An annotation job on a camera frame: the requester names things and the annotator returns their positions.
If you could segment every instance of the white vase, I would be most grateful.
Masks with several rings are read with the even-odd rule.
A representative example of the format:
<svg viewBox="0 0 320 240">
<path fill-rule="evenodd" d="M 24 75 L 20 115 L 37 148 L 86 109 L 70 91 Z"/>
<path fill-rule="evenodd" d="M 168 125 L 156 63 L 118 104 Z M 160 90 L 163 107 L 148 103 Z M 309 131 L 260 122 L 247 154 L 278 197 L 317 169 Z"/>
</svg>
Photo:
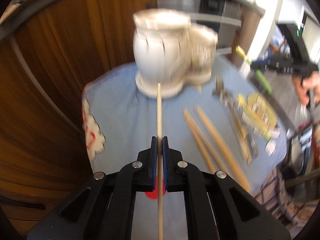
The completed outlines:
<svg viewBox="0 0 320 240">
<path fill-rule="evenodd" d="M 210 79 L 217 41 L 213 30 L 191 25 L 189 15 L 167 9 L 140 11 L 133 19 L 133 52 L 139 69 L 136 84 L 142 93 L 156 98 L 161 83 L 162 97 L 169 98 L 177 95 L 186 81 Z"/>
</svg>

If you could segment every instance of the table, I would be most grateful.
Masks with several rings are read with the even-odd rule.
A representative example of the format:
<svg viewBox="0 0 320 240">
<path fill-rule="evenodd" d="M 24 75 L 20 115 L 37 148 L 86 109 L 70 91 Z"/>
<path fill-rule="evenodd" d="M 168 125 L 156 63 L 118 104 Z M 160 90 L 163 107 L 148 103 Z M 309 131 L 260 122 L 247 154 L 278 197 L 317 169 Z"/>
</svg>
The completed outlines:
<svg viewBox="0 0 320 240">
<path fill-rule="evenodd" d="M 135 161 L 138 152 L 148 149 L 151 137 L 156 136 L 156 100 L 147 98 L 138 91 L 134 79 L 136 71 L 135 63 L 122 65 L 85 88 L 83 113 L 85 120 L 90 121 L 86 122 L 84 128 L 93 172 L 103 171 L 109 174 L 119 171 L 127 163 Z M 217 56 L 212 66 L 212 76 L 216 73 L 222 74 L 226 89 L 234 96 L 238 93 L 247 96 L 257 91 L 223 56 Z M 262 185 L 272 168 L 285 157 L 286 131 L 279 120 L 281 134 L 276 140 L 276 152 L 271 157 L 265 153 L 265 139 L 254 136 L 260 154 L 248 165 L 242 159 L 231 114 L 217 97 L 212 96 L 214 88 L 212 78 L 202 86 L 201 91 L 186 85 L 178 96 L 164 99 L 163 136 L 168 137 L 169 147 L 179 150 L 185 161 L 209 172 L 182 116 L 183 109 L 187 108 L 210 138 L 196 116 L 194 107 L 199 105 L 229 145 L 254 192 Z M 183 193 L 166 193 L 164 239 L 187 238 Z M 132 239 L 157 239 L 157 201 L 142 192 L 138 192 L 136 196 Z"/>
</svg>

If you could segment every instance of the person's arm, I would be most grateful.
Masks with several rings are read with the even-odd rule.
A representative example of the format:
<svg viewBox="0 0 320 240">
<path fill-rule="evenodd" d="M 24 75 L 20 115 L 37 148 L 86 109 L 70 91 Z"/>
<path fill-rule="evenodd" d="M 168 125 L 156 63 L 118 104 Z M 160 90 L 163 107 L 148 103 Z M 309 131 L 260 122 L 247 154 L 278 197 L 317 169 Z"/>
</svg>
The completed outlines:
<svg viewBox="0 0 320 240">
<path fill-rule="evenodd" d="M 301 78 L 292 76 L 292 83 L 295 86 L 298 98 L 304 106 L 309 103 L 309 96 L 307 91 L 310 89 L 315 90 L 315 102 L 320 101 L 320 76 L 318 72 L 313 72 L 309 78 L 305 78 L 301 83 Z"/>
</svg>

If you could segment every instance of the metal screw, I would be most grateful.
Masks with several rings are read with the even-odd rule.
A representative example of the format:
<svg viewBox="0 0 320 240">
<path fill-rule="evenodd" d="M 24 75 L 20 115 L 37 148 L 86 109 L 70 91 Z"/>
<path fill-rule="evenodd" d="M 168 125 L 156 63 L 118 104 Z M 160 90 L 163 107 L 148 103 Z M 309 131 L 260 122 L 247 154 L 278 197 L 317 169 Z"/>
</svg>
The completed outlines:
<svg viewBox="0 0 320 240">
<path fill-rule="evenodd" d="M 141 168 L 142 167 L 142 162 L 134 162 L 134 163 L 132 163 L 132 167 L 134 167 L 135 169 Z"/>
<path fill-rule="evenodd" d="M 185 167 L 188 166 L 188 163 L 185 162 L 185 161 L 179 161 L 179 162 L 178 162 L 178 166 L 179 166 L 180 168 L 185 168 Z"/>
<path fill-rule="evenodd" d="M 224 179 L 227 174 L 224 171 L 217 171 L 217 177 L 220 179 Z"/>
<path fill-rule="evenodd" d="M 102 179 L 102 178 L 104 177 L 104 174 L 103 174 L 103 172 L 98 171 L 98 172 L 96 172 L 96 173 L 93 175 L 93 177 L 94 177 L 95 179 Z"/>
</svg>

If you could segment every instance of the wooden chopstick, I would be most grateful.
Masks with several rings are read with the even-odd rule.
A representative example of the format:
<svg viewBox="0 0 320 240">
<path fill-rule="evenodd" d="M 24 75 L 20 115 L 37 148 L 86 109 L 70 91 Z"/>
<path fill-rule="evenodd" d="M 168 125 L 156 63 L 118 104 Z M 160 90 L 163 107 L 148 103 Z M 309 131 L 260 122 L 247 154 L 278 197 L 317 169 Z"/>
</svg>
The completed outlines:
<svg viewBox="0 0 320 240">
<path fill-rule="evenodd" d="M 236 126 L 239 130 L 238 140 L 239 140 L 240 146 L 242 148 L 241 152 L 244 153 L 244 159 L 247 160 L 248 164 L 250 164 L 252 161 L 252 158 L 251 158 L 250 149 L 248 147 L 248 143 L 246 140 L 247 135 L 245 134 L 244 129 L 241 125 L 241 121 L 239 120 L 239 117 L 238 117 L 235 109 L 233 108 L 233 106 L 230 104 L 230 102 L 228 102 L 228 106 L 229 106 L 230 112 L 232 114 L 233 120 L 235 121 Z"/>
<path fill-rule="evenodd" d="M 200 134 L 197 132 L 197 130 L 195 129 L 194 125 L 192 124 L 192 122 L 194 121 L 191 114 L 189 113 L 189 111 L 187 109 L 183 110 L 183 116 L 184 119 L 187 122 L 187 125 L 193 135 L 193 138 L 199 148 L 199 151 L 205 161 L 205 163 L 207 164 L 209 171 L 212 173 L 215 173 L 217 171 L 217 169 L 215 168 L 215 166 L 213 165 L 212 160 L 210 159 L 210 156 L 203 144 L 203 141 L 200 138 Z"/>
<path fill-rule="evenodd" d="M 162 163 L 162 97 L 161 84 L 157 88 L 157 179 L 158 179 L 158 239 L 163 240 L 163 163 Z"/>
<path fill-rule="evenodd" d="M 235 175 L 238 183 L 247 191 L 249 192 L 252 189 L 251 184 L 249 183 L 246 175 L 241 170 L 239 163 L 234 158 L 231 150 L 229 149 L 228 145 L 217 131 L 217 129 L 213 126 L 212 122 L 210 121 L 209 117 L 204 113 L 204 111 L 199 107 L 196 106 L 196 113 L 199 116 L 200 120 L 208 130 L 209 134 L 211 135 L 212 139 L 215 141 L 216 145 L 218 146 L 220 152 L 224 155 L 225 160 L 228 162 L 233 174 Z"/>
<path fill-rule="evenodd" d="M 192 134 L 196 133 L 198 138 L 200 138 L 200 140 L 204 143 L 205 147 L 209 150 L 209 153 L 214 158 L 215 162 L 218 164 L 219 169 L 230 174 L 229 169 L 227 168 L 227 166 L 224 164 L 224 162 L 222 161 L 222 159 L 218 155 L 216 149 L 212 146 L 210 141 L 207 139 L 207 137 L 201 131 L 200 127 L 198 126 L 198 124 L 193 119 L 193 117 L 191 116 L 190 112 L 187 109 L 183 110 L 183 116 L 184 116 L 184 119 L 186 120 Z"/>
</svg>

